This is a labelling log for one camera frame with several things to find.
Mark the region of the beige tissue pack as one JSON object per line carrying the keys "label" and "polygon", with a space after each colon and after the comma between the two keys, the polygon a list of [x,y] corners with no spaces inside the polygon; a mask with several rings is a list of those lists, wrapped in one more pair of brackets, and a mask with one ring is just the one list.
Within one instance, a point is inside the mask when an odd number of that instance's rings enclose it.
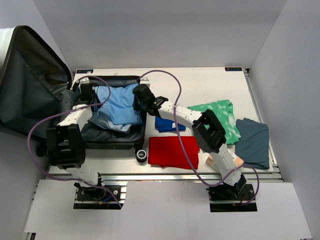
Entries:
{"label": "beige tissue pack", "polygon": [[232,169],[238,168],[241,165],[243,165],[244,161],[239,156],[232,153],[229,160],[221,158],[221,161],[216,163],[216,161],[212,158],[212,156],[209,156],[206,159],[205,163],[210,167],[212,167],[215,171],[220,173],[221,171],[219,167],[222,167],[224,171],[227,171],[227,170],[230,171]]}

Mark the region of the red cloth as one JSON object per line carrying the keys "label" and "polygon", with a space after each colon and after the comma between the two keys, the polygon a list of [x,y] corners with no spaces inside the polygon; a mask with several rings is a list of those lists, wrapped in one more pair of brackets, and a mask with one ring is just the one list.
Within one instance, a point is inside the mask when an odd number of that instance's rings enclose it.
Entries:
{"label": "red cloth", "polygon": [[[193,136],[181,138],[187,156],[195,169],[199,164],[200,148]],[[148,163],[162,168],[191,169],[177,136],[154,136],[149,138]]]}

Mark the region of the black open suitcase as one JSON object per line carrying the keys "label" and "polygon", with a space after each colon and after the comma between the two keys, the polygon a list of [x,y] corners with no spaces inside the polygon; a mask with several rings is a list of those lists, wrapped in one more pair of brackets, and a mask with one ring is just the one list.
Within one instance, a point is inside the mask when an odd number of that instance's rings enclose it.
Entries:
{"label": "black open suitcase", "polygon": [[[136,75],[98,75],[114,89],[142,83]],[[71,91],[74,77],[55,51],[29,26],[0,29],[0,128],[27,136],[40,120],[68,111],[80,100],[79,89]],[[143,149],[146,112],[138,112],[142,123],[128,133],[103,129],[91,121],[81,131],[86,149]],[[47,155],[48,127],[61,120],[42,123],[31,139],[39,142],[36,155]]]}

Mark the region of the blue label sticker left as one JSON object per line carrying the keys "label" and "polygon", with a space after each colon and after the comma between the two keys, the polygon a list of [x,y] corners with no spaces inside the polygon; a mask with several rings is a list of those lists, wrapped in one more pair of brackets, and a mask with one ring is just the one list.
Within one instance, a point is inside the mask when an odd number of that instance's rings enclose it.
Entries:
{"label": "blue label sticker left", "polygon": [[77,69],[76,73],[77,74],[92,74],[93,69]]}

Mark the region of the slate blue garment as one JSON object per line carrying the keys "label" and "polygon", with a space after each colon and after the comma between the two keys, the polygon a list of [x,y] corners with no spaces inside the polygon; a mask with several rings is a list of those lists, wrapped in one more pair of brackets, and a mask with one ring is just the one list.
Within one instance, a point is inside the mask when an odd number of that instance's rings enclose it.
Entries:
{"label": "slate blue garment", "polygon": [[236,127],[241,137],[235,144],[235,154],[247,165],[268,170],[270,168],[269,127],[249,118],[237,119]]}

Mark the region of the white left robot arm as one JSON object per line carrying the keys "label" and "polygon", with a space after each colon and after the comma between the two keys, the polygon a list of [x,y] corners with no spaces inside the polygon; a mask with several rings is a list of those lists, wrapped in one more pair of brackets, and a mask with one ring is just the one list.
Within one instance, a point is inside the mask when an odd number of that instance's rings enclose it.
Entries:
{"label": "white left robot arm", "polygon": [[49,163],[70,173],[74,178],[91,184],[88,193],[99,200],[105,196],[106,187],[101,184],[98,172],[85,163],[86,150],[81,131],[93,116],[91,104],[98,102],[93,83],[79,84],[80,96],[73,112],[55,127],[46,131]]}

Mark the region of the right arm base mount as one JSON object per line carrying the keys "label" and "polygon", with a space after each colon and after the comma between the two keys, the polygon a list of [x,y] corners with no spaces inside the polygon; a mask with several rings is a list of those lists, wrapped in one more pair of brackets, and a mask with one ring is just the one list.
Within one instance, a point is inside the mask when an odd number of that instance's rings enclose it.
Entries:
{"label": "right arm base mount", "polygon": [[252,184],[246,184],[238,195],[228,192],[223,184],[208,187],[209,207],[211,213],[257,212],[255,191]]}

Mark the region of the blue label sticker right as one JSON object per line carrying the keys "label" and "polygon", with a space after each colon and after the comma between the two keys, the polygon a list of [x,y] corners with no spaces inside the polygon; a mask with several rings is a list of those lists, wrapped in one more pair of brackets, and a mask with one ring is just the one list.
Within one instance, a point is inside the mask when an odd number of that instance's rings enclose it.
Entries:
{"label": "blue label sticker right", "polygon": [[225,67],[224,68],[226,72],[241,72],[241,67]]}

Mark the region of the green white tie-dye shirt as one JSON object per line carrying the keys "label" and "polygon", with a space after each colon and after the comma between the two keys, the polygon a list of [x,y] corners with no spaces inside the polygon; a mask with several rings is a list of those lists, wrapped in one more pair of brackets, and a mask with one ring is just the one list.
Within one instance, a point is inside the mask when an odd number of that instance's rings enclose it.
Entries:
{"label": "green white tie-dye shirt", "polygon": [[226,143],[234,145],[240,140],[241,134],[236,126],[233,103],[228,99],[188,106],[187,108],[198,112],[213,111],[225,130]]}

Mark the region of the royal blue towel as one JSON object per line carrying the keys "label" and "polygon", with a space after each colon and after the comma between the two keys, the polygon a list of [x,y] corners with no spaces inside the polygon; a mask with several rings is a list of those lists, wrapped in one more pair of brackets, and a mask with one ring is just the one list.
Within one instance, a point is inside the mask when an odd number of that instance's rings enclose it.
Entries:
{"label": "royal blue towel", "polygon": [[176,131],[176,123],[173,120],[155,117],[155,128],[160,133]]}

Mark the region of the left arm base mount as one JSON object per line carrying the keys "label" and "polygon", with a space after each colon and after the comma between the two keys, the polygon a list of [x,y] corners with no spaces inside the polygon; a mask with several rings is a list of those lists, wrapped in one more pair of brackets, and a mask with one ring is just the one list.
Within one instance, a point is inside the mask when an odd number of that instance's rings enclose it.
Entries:
{"label": "left arm base mount", "polygon": [[105,185],[104,187],[111,191],[121,206],[107,190],[81,186],[79,183],[75,183],[74,186],[77,188],[73,203],[73,208],[76,210],[120,210],[123,206],[120,185]]}

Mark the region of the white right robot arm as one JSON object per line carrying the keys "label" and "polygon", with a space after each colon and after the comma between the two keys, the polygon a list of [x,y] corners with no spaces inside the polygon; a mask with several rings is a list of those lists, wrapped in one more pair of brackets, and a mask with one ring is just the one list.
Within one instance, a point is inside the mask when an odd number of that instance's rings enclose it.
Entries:
{"label": "white right robot arm", "polygon": [[223,185],[218,189],[233,200],[243,195],[247,181],[228,150],[226,131],[212,110],[194,111],[179,106],[177,101],[171,102],[166,97],[155,97],[146,84],[136,86],[133,95],[137,107],[149,115],[172,120],[192,130],[197,145],[212,157],[213,164],[222,177]]}

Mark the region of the blue label sticker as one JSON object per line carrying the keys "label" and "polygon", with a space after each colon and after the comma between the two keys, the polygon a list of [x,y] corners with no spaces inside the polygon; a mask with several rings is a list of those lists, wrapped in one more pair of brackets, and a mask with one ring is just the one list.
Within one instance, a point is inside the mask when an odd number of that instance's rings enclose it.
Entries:
{"label": "blue label sticker", "polygon": [[93,69],[77,69],[76,73],[77,74],[92,74]]}
{"label": "blue label sticker", "polygon": [[241,67],[225,67],[224,68],[226,72],[241,72]]}

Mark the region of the light blue garment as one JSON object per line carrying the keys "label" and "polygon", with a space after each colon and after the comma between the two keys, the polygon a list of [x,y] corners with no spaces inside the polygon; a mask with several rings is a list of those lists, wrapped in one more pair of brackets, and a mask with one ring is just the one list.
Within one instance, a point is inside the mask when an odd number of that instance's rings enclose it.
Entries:
{"label": "light blue garment", "polygon": [[134,110],[133,89],[138,84],[126,87],[96,86],[95,93],[100,102],[105,102],[93,114],[90,121],[106,130],[128,133],[130,128],[143,123],[140,112]]}

